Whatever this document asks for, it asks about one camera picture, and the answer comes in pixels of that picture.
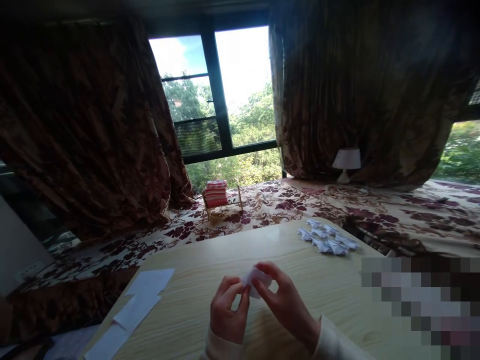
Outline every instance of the lamp base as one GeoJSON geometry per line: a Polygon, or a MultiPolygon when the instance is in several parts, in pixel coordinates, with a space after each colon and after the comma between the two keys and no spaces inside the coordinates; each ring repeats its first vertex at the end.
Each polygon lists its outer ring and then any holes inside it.
{"type": "Polygon", "coordinates": [[[337,184],[350,184],[349,176],[347,175],[347,170],[343,169],[343,172],[336,180],[337,184]]]}

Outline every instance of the hand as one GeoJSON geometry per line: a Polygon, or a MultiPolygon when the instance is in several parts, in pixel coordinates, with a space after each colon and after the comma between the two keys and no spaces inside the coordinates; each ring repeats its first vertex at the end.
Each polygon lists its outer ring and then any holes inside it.
{"type": "Polygon", "coordinates": [[[310,315],[292,279],[271,261],[259,262],[255,267],[271,276],[278,284],[273,293],[265,285],[252,280],[258,294],[265,300],[280,324],[300,341],[313,355],[320,337],[321,323],[310,315]]]}
{"type": "Polygon", "coordinates": [[[244,342],[250,305],[250,286],[242,292],[240,278],[225,276],[210,304],[210,329],[219,338],[241,345],[244,342]],[[232,303],[241,294],[236,311],[232,303]]]}

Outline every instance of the wall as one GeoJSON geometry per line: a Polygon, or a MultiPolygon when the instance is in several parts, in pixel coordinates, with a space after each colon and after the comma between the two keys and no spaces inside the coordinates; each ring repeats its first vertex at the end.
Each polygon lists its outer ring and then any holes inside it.
{"type": "Polygon", "coordinates": [[[0,296],[18,287],[14,276],[37,260],[45,266],[53,262],[48,251],[0,196],[0,296]]]}

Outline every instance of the curtain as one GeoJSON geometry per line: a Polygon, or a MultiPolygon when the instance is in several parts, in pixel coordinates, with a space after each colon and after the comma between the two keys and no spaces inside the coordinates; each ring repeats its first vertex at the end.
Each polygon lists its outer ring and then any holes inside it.
{"type": "Polygon", "coordinates": [[[269,41],[284,171],[336,175],[360,148],[354,181],[421,186],[435,171],[478,74],[478,33],[447,1],[281,1],[269,41]]]}
{"type": "Polygon", "coordinates": [[[139,21],[3,33],[0,158],[79,239],[162,225],[169,205],[193,203],[139,21]]]}

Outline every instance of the electrical outlet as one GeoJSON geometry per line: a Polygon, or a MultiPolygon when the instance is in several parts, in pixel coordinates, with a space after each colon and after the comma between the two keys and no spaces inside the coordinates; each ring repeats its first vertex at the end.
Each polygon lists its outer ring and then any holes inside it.
{"type": "Polygon", "coordinates": [[[15,281],[19,284],[23,284],[26,280],[33,278],[37,275],[40,271],[45,268],[45,264],[40,260],[37,260],[31,263],[29,266],[24,268],[23,270],[19,271],[15,276],[15,281]]]}

